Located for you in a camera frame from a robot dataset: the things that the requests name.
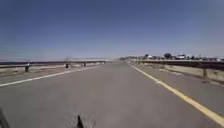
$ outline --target gray asphalt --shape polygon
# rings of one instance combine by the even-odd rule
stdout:
[[[86,67],[75,67],[75,68],[69,68],[69,69],[66,69],[66,68],[39,69],[39,70],[30,70],[30,72],[28,72],[28,73],[23,72],[23,73],[18,73],[18,74],[9,74],[9,75],[5,75],[5,76],[0,76],[0,84],[24,80],[24,79],[41,77],[44,75],[56,74],[56,73],[69,71],[69,70],[83,69]]]
[[[224,117],[224,86],[190,75],[175,75],[143,65],[135,65]]]
[[[77,113],[96,128],[221,128],[126,63],[1,87],[0,107],[11,128],[72,128]]]

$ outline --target blue sky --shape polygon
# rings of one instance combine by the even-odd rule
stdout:
[[[0,61],[224,57],[223,0],[1,0]]]

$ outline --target tree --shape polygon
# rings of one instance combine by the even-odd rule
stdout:
[[[190,58],[191,58],[190,56],[187,56],[187,57],[186,57],[187,60],[190,60]]]
[[[195,57],[194,57],[194,56],[191,56],[191,59],[192,59],[192,60],[194,60],[194,59],[195,59]]]
[[[166,59],[172,59],[172,54],[171,54],[171,53],[165,53],[165,54],[164,54],[164,57],[165,57]]]
[[[121,58],[119,58],[119,60],[120,60],[120,61],[124,61],[124,60],[125,60],[125,58],[124,58],[124,57],[121,57]]]
[[[145,60],[145,59],[147,59],[148,57],[149,57],[149,54],[145,54],[144,57],[143,57],[143,59]]]

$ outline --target metal guardrail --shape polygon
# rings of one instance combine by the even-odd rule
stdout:
[[[53,65],[65,65],[65,68],[69,68],[71,64],[81,64],[82,66],[86,66],[87,64],[104,64],[108,61],[32,61],[32,62],[0,62],[1,68],[18,68],[24,67],[25,72],[29,72],[30,67],[34,66],[53,66]]]
[[[195,61],[195,60],[140,60],[135,63],[152,63],[185,67],[196,67],[203,69],[216,69],[224,71],[224,61]]]

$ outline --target lane marking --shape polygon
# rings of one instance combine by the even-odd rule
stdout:
[[[28,81],[39,80],[39,79],[43,79],[43,78],[48,78],[48,77],[53,77],[53,76],[59,76],[59,75],[67,74],[67,73],[79,72],[79,71],[84,71],[84,70],[94,69],[94,68],[99,68],[99,67],[101,67],[101,66],[84,68],[84,69],[77,69],[77,70],[72,70],[72,71],[65,71],[65,72],[61,72],[61,73],[56,73],[56,74],[51,74],[51,75],[45,75],[45,76],[36,77],[36,78],[30,78],[30,79],[19,80],[19,81],[10,82],[10,83],[4,83],[4,84],[0,84],[0,87],[2,87],[2,86],[8,86],[8,85],[14,85],[14,84],[20,84],[20,83],[24,83],[24,82],[28,82]]]
[[[132,68],[134,68],[135,70],[139,71],[140,73],[144,74],[148,78],[154,80],[156,83],[162,85],[163,87],[165,87],[166,89],[168,89],[169,91],[171,91],[172,93],[174,93],[175,95],[177,95],[179,98],[181,98],[182,100],[184,100],[187,103],[191,104],[193,107],[195,107],[196,109],[198,109],[199,111],[201,111],[203,114],[205,114],[206,116],[208,116],[210,119],[212,119],[213,121],[215,121],[216,123],[218,123],[219,125],[221,125],[222,127],[224,127],[224,118],[223,117],[219,116],[215,112],[209,110],[205,106],[199,104],[198,102],[194,101],[193,99],[189,98],[188,96],[184,95],[183,93],[179,92],[178,90],[172,88],[168,84],[166,84],[166,83],[158,80],[157,78],[155,78],[155,77],[153,77],[153,76],[145,73],[144,71],[136,68],[133,65],[130,65],[130,66]]]
[[[215,82],[215,81],[212,81],[212,80],[211,80],[210,84],[213,84],[213,85],[215,85],[215,86],[224,88],[224,85],[221,84],[221,83],[219,83],[219,82]]]
[[[182,76],[183,75],[182,73],[175,72],[175,71],[169,71],[169,70],[166,70],[166,69],[159,69],[159,71],[168,72],[168,73],[171,73],[171,74],[174,74],[174,75],[178,75],[178,76]]]

